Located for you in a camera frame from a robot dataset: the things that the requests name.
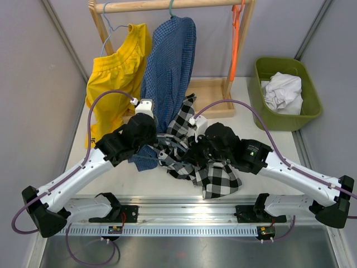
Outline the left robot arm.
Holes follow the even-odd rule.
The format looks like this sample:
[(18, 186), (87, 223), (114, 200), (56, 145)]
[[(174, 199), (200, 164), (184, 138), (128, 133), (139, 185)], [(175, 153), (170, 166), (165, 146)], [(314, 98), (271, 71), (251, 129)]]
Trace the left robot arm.
[(59, 233), (67, 224), (88, 220), (114, 223), (122, 220), (122, 205), (112, 193), (75, 200), (86, 185), (107, 171), (130, 159), (145, 145), (156, 142), (155, 119), (144, 113), (104, 135), (82, 162), (38, 189), (22, 191), (27, 213), (43, 238)]

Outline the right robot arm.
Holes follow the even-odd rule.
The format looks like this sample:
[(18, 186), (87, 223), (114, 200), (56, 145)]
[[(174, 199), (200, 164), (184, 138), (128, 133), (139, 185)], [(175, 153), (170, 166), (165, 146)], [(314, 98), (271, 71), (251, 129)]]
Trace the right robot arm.
[(281, 158), (276, 149), (257, 140), (240, 139), (221, 123), (189, 124), (189, 149), (183, 160), (205, 168), (225, 161), (243, 173), (276, 179), (301, 192), (300, 195), (261, 193), (254, 205), (237, 213), (239, 222), (285, 222), (287, 216), (314, 217), (318, 222), (342, 229), (349, 215), (354, 179), (319, 174)]

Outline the orange hanger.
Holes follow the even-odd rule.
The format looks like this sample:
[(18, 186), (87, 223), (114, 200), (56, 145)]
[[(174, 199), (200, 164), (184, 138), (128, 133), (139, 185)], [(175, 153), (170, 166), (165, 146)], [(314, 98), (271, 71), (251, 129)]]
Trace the orange hanger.
[(244, 7), (244, 0), (240, 5), (232, 6), (232, 44), (231, 44), (231, 68), (229, 72), (229, 81), (233, 82), (237, 68), (237, 55), (239, 49), (239, 27), (240, 27), (240, 14)]

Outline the black white checked shirt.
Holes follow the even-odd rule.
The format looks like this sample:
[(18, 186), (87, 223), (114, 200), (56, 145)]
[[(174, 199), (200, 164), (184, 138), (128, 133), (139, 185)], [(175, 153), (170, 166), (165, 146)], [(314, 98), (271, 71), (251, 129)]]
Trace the black white checked shirt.
[[(184, 98), (182, 106), (169, 123), (165, 133), (171, 134), (188, 145), (188, 120), (194, 115), (193, 104), (196, 95), (191, 94)], [(202, 188), (204, 199), (219, 198), (238, 191), (242, 181), (227, 162), (211, 162), (206, 167), (197, 167), (190, 164), (181, 168), (167, 169), (167, 173), (176, 179), (189, 180), (194, 186)]]

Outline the grey blue hanger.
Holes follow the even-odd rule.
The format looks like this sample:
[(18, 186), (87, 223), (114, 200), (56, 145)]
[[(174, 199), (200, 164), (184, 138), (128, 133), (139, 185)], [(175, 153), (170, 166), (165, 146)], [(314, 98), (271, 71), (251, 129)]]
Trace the grey blue hanger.
[(145, 145), (130, 159), (138, 171), (154, 169), (158, 166), (175, 169), (189, 166), (181, 158), (188, 151), (188, 145), (171, 134), (159, 134), (153, 145)]

